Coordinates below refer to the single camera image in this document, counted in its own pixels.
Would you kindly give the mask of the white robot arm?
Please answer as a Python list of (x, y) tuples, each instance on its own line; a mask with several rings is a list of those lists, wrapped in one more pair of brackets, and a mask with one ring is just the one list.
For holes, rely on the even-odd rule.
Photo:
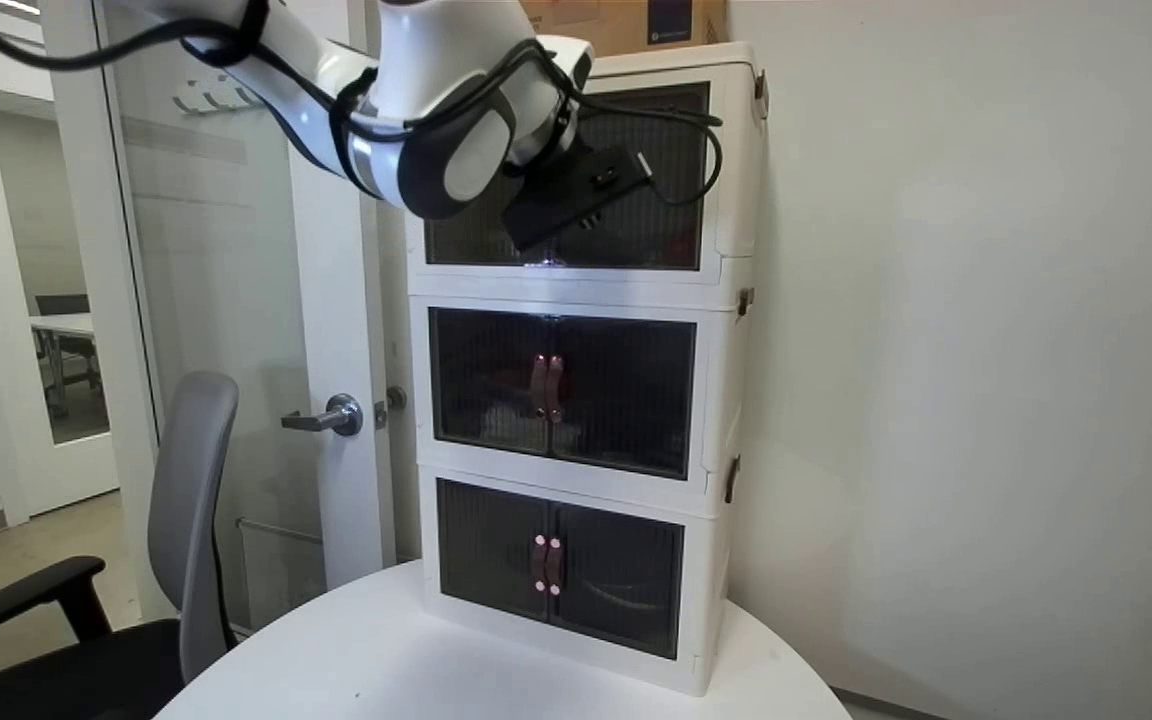
[(148, 28), (119, 46), (44, 57), (0, 34), (0, 57), (90, 73), (176, 41), (254, 91), (308, 165), (421, 222), (493, 217), (518, 247), (652, 186), (641, 152), (581, 138), (592, 46), (537, 34), (520, 0), (375, 0), (375, 57), (284, 0), (130, 5)]

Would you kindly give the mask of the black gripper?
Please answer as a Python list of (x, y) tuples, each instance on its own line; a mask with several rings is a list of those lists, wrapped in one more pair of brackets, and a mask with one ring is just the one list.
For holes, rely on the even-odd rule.
[(568, 152), (525, 173), (518, 196), (503, 205), (507, 242), (518, 247), (545, 243), (649, 181), (652, 167), (641, 152), (576, 141)]

